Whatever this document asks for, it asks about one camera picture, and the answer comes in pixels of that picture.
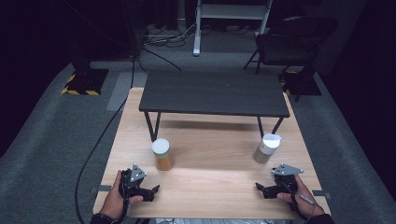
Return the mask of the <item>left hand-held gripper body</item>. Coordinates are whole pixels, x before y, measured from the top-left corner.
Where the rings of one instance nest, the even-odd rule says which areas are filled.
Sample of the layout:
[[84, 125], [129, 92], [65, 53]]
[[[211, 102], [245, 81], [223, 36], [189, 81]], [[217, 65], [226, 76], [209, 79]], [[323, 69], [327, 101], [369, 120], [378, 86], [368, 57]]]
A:
[[138, 194], [140, 184], [146, 177], [146, 173], [134, 164], [131, 168], [121, 172], [120, 178], [120, 195], [124, 199], [129, 199]]

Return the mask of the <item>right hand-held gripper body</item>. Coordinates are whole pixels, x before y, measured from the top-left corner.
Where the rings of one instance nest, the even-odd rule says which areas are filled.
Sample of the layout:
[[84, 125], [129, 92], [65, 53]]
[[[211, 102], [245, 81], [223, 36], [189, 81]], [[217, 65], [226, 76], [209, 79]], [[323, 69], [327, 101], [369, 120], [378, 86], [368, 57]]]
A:
[[286, 192], [296, 192], [298, 190], [298, 184], [294, 176], [303, 172], [303, 169], [287, 165], [286, 163], [280, 163], [272, 171], [276, 184]]

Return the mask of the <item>orange jar with white lid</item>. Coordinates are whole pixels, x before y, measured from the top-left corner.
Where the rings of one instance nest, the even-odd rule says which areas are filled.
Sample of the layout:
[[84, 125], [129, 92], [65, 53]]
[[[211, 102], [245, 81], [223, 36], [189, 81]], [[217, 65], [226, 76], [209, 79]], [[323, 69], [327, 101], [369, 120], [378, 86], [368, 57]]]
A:
[[160, 171], [170, 170], [174, 162], [171, 156], [169, 142], [164, 138], [159, 138], [152, 143], [151, 148], [156, 159], [157, 169]]

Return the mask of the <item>grey jar with white lid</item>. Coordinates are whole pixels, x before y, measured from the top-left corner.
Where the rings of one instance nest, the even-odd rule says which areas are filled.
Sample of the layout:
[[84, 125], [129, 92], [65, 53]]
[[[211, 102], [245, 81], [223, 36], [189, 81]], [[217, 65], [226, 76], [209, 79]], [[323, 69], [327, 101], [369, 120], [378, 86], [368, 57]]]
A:
[[281, 136], [278, 134], [265, 134], [260, 141], [253, 158], [258, 163], [266, 163], [280, 146]]

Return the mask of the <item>black desktop shelf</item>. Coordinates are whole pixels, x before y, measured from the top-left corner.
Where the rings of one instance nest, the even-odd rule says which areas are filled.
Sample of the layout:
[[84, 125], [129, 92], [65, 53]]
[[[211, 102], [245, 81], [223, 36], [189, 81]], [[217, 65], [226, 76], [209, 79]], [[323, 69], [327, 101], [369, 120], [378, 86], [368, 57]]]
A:
[[279, 121], [290, 115], [277, 77], [157, 70], [148, 74], [139, 110], [145, 115], [152, 141], [157, 139], [160, 123], [151, 121], [151, 112]]

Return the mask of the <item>person's left hand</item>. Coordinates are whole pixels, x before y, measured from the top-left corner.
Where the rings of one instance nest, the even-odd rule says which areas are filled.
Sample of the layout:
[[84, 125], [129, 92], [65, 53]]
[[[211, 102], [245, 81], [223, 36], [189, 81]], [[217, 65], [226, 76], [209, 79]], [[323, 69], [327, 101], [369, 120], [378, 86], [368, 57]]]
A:
[[119, 219], [123, 212], [123, 198], [119, 194], [120, 179], [121, 170], [118, 170], [113, 186], [100, 209], [100, 214], [106, 215], [112, 219]]

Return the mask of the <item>person's right hand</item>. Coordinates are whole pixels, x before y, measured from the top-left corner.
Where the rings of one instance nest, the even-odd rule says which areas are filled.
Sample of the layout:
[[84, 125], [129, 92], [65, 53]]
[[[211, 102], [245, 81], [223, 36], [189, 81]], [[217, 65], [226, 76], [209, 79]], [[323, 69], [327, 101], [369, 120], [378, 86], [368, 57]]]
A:
[[318, 205], [314, 196], [302, 179], [298, 175], [295, 175], [294, 178], [298, 184], [298, 190], [295, 193], [295, 201], [297, 202], [300, 214], [305, 218], [325, 214], [323, 208]]

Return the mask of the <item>black yellow striped stand base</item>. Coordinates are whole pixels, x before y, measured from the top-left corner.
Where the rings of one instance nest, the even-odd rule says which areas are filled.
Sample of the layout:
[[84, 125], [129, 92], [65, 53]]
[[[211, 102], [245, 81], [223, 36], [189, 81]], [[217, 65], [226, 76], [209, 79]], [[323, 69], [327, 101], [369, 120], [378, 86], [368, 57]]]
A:
[[100, 95], [108, 72], [108, 69], [90, 69], [86, 72], [74, 71], [66, 81], [61, 94]]
[[301, 81], [301, 76], [296, 71], [283, 71], [278, 80], [281, 83], [283, 92], [294, 96], [320, 96], [321, 91], [316, 81], [311, 77], [306, 82]]

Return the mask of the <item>black folding chair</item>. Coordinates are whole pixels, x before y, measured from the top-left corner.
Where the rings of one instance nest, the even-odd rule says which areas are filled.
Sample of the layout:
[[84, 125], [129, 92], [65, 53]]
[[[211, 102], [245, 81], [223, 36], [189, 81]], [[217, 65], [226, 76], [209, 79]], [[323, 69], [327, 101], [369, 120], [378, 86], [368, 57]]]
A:
[[256, 63], [258, 74], [261, 64], [312, 65], [321, 44], [337, 28], [336, 19], [325, 17], [296, 16], [277, 21], [266, 34], [256, 36], [256, 49], [243, 69]]

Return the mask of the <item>black stand pole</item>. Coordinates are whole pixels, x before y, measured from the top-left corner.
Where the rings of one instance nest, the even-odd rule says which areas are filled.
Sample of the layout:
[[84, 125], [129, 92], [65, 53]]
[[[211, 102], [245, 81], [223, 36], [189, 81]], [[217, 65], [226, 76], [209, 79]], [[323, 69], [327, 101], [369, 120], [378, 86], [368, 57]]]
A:
[[143, 0], [120, 0], [127, 26], [132, 55], [137, 56], [144, 46], [148, 25]]

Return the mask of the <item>white metal stand frame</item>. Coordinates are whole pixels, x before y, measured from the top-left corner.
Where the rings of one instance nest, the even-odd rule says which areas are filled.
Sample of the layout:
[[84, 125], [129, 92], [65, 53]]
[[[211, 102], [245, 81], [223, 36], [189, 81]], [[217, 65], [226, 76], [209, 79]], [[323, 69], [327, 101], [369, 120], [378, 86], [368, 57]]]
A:
[[207, 4], [202, 0], [197, 0], [195, 10], [196, 31], [192, 55], [198, 57], [201, 53], [201, 19], [225, 19], [225, 20], [250, 20], [260, 21], [258, 35], [262, 35], [266, 30], [266, 24], [270, 15], [274, 0], [266, 0], [264, 5], [227, 5], [227, 4]]

